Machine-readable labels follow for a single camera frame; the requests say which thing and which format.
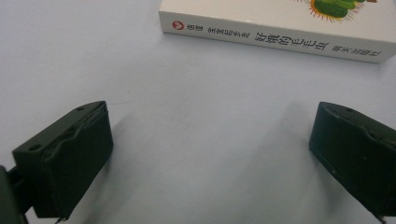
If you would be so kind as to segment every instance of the white table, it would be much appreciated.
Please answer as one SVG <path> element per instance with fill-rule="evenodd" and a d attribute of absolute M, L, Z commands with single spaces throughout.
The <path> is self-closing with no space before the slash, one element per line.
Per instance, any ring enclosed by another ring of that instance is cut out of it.
<path fill-rule="evenodd" d="M 69 110 L 106 100 L 114 152 L 67 223 L 377 223 L 307 144 L 320 101 L 395 129 L 396 57 L 167 35 L 160 3 L 1 1 L 0 164 L 12 168 L 11 151 Z"/>

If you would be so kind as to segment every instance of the white book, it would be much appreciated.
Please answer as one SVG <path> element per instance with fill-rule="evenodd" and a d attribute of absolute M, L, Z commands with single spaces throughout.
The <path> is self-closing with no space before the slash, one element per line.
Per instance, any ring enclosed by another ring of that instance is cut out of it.
<path fill-rule="evenodd" d="M 163 0 L 163 31 L 382 63 L 396 54 L 391 0 Z"/>

